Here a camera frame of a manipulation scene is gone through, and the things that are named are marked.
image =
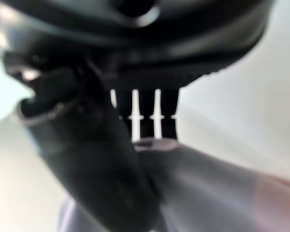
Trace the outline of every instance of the blurred black part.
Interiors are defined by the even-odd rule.
[[[140,120],[140,137],[141,138],[153,138],[155,137],[155,124],[152,119]]]
[[[176,135],[176,114],[179,89],[161,90],[161,130],[163,138],[177,139]]]
[[[161,131],[163,138],[177,139],[176,119],[167,118],[161,120]]]
[[[92,220],[115,232],[149,231],[159,218],[158,200],[107,91],[85,63],[79,65],[86,84],[78,95],[32,116],[28,102],[45,97],[39,89],[37,100],[20,103],[18,118],[45,163]]]
[[[115,0],[115,7],[125,16],[140,17],[149,12],[155,0]]]
[[[161,90],[161,115],[171,117],[176,114],[178,105],[179,89]]]
[[[132,135],[132,91],[130,90],[116,90],[117,111],[126,123],[126,126]]]
[[[0,46],[50,59],[91,54],[108,88],[180,88],[246,54],[262,36],[273,1],[192,0],[177,15],[176,5],[185,3],[163,0],[161,17],[140,29],[115,22],[107,2],[88,2],[103,6],[88,7],[86,15],[86,5],[72,0],[0,0]]]
[[[150,117],[154,114],[155,109],[155,89],[139,90],[139,108],[140,115],[144,117],[140,121],[141,138],[154,137],[154,120]]]

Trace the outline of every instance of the gray fabric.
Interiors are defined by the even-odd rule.
[[[135,148],[160,197],[168,232],[290,232],[290,181],[233,166],[175,140],[147,139]],[[75,208],[71,213],[63,207],[59,232],[104,232],[68,202]]]

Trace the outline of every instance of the black plastic object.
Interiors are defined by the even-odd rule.
[[[178,89],[246,54],[273,1],[154,2],[157,19],[131,28],[144,19],[123,17],[114,0],[0,0],[0,46],[50,60],[89,54],[109,89]]]
[[[51,83],[42,76],[43,81]],[[113,232],[147,232],[158,221],[158,199],[109,94],[95,75],[83,81],[88,82],[80,84],[78,94],[42,113],[40,101],[22,101],[18,117],[89,218]]]
[[[144,171],[163,199],[167,230],[161,231],[256,231],[253,207],[258,173],[187,148],[176,140],[146,139],[135,147]],[[58,225],[60,232],[102,232],[73,199],[63,204]]]

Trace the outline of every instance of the white wall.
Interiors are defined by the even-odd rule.
[[[249,146],[253,158],[268,158],[277,169],[288,169],[290,0],[276,1],[265,36],[247,57],[189,85],[181,104]]]

